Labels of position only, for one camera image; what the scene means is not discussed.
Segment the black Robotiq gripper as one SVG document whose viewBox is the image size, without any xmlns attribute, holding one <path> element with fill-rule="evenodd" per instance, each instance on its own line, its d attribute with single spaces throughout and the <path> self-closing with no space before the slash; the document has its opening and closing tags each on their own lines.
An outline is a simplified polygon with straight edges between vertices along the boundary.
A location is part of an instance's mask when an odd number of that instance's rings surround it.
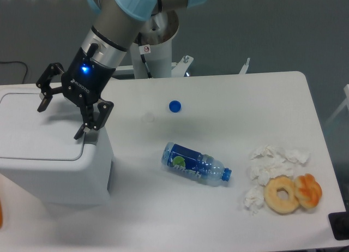
<svg viewBox="0 0 349 252">
<path fill-rule="evenodd" d="M 100 97 L 115 69 L 93 59 L 97 50 L 96 43 L 91 44 L 87 52 L 79 48 L 66 72 L 59 62 L 50 63 L 36 82 L 41 98 L 38 112 L 45 111 L 53 95 L 60 93 L 80 108 L 82 125 L 74 135 L 75 140 L 91 129 L 97 131 L 103 128 L 114 107 L 113 102 L 104 101 Z M 62 86 L 52 88 L 52 78 L 57 75 L 62 75 Z M 95 103 L 99 112 L 94 111 Z"/>
</svg>

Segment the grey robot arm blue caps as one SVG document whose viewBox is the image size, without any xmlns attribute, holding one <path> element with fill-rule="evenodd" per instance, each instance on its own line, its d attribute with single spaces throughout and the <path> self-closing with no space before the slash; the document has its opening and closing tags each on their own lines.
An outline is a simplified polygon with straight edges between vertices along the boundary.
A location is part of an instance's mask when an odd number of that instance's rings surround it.
<svg viewBox="0 0 349 252">
<path fill-rule="evenodd" d="M 104 127 L 113 102 L 101 93 L 147 21 L 158 13 L 191 8 L 207 0 L 92 0 L 100 13 L 68 70 L 60 63 L 47 66 L 36 86 L 41 90 L 38 112 L 53 95 L 63 96 L 81 112 L 82 125 L 74 138 Z"/>
</svg>

